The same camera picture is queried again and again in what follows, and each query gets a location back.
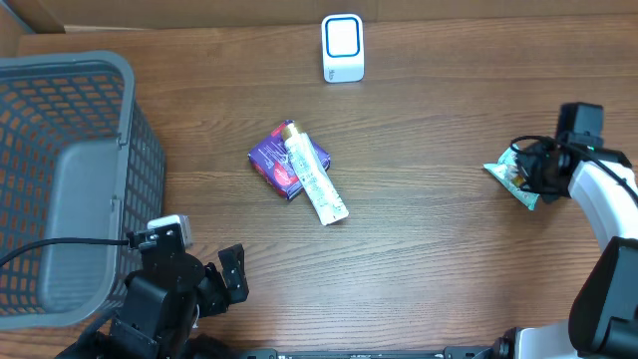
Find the white tube gold cap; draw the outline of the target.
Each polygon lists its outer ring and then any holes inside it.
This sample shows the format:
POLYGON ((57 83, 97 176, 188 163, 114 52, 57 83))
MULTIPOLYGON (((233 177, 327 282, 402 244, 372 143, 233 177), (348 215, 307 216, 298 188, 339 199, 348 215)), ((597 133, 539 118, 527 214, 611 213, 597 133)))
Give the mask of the white tube gold cap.
POLYGON ((343 199, 322 166, 312 141, 294 123, 281 132, 288 159, 322 225, 329 225, 349 215, 343 199))

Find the light blue plastic packet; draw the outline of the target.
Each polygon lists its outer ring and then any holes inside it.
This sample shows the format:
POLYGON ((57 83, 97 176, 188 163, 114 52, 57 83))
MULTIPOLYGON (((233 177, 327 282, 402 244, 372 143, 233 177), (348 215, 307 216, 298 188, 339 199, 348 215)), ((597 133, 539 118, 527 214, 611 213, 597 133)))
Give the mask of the light blue plastic packet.
POLYGON ((539 195, 522 189, 524 178, 516 165, 517 153, 507 148, 495 164, 484 164, 483 168, 494 176, 527 209, 534 211, 539 195))

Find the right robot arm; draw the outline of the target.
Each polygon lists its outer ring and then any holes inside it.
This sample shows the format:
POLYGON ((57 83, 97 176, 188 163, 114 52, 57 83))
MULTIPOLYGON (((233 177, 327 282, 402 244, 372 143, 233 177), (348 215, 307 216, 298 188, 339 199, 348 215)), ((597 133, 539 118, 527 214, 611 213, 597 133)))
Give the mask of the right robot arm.
POLYGON ((620 151, 604 148, 604 110, 561 106, 552 137, 528 136, 516 153, 517 186, 551 203, 573 199, 602 251, 567 320, 514 329, 499 358, 634 358, 637 355, 637 184, 620 151))

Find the purple red packet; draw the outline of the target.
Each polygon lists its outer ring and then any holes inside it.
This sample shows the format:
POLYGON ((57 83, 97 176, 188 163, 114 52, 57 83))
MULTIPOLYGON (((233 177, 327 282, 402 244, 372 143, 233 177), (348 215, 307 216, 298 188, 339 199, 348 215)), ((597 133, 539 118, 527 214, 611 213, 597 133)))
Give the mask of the purple red packet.
POLYGON ((331 157, 292 120, 284 121, 248 152, 253 167, 286 199, 303 191, 311 166, 330 168, 331 157))

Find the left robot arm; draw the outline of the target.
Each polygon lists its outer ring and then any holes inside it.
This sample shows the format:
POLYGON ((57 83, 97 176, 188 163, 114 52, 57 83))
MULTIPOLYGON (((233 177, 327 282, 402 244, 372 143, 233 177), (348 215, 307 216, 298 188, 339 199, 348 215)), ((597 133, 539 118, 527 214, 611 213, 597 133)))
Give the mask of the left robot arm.
POLYGON ((120 308, 96 319, 60 358, 235 358, 222 342, 200 334, 195 322, 247 299, 244 248, 218 253, 221 270, 186 252, 186 226, 167 224, 127 234, 143 267, 126 280, 120 308))

